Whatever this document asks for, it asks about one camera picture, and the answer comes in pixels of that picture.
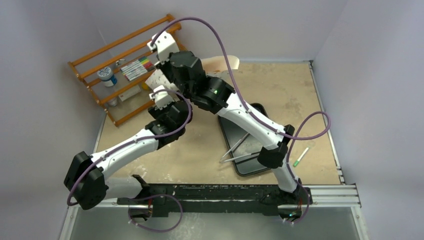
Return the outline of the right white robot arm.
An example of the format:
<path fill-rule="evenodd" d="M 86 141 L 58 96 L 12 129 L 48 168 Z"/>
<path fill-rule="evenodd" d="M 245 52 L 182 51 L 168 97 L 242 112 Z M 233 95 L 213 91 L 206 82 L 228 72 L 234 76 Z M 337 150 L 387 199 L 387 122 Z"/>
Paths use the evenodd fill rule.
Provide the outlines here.
<path fill-rule="evenodd" d="M 225 80 L 207 74 L 202 60 L 191 51 L 158 53 L 157 58 L 156 67 L 191 103 L 233 122 L 262 144 L 257 160 L 272 170 L 284 202 L 292 204 L 300 198 L 297 177 L 286 161 L 293 130 L 250 106 Z"/>

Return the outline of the patterned white paper bag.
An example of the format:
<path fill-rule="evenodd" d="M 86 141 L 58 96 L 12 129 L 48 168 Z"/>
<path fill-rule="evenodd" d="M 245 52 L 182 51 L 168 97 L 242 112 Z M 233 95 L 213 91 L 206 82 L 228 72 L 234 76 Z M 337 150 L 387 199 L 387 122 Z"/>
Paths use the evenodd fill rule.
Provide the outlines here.
<path fill-rule="evenodd" d="M 234 55 L 228 55 L 229 65 L 233 71 L 237 71 L 240 65 L 240 59 Z M 226 79 L 230 76 L 224 56 L 214 56 L 201 59 L 203 69 L 206 74 L 212 77 Z M 145 81 L 146 85 L 154 90 L 159 86 L 164 86 L 166 89 L 178 91 L 174 83 L 169 82 L 164 73 L 160 69 L 156 69 L 151 76 Z"/>

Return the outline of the black plastic tray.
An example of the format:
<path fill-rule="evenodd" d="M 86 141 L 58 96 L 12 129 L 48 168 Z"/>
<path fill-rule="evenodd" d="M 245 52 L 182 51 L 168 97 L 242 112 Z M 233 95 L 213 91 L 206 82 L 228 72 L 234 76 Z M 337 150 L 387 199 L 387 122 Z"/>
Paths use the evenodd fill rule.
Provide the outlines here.
<path fill-rule="evenodd" d="M 230 147 L 232 147 L 241 137 L 247 133 L 241 127 L 228 119 L 218 116 L 217 120 L 228 149 L 230 149 Z M 249 136 L 223 160 L 260 152 L 262 146 L 263 145 L 256 138 L 249 134 Z M 267 167 L 261 165 L 258 162 L 257 157 L 252 157 L 250 159 L 239 159 L 236 161 L 230 161 L 229 163 L 233 165 L 235 172 L 241 177 L 259 174 L 269 170 Z"/>

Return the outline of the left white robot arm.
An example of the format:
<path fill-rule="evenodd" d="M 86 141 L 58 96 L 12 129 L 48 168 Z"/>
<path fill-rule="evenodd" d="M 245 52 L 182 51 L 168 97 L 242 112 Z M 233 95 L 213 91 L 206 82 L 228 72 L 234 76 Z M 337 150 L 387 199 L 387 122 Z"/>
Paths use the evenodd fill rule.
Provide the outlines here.
<path fill-rule="evenodd" d="M 154 108 L 153 115 L 153 121 L 127 140 L 101 152 L 89 155 L 81 151 L 73 157 L 63 181 L 69 190 L 69 207 L 95 207 L 106 198 L 106 181 L 115 172 L 178 140 L 192 119 L 192 106 L 187 100 L 179 100 L 163 109 Z"/>

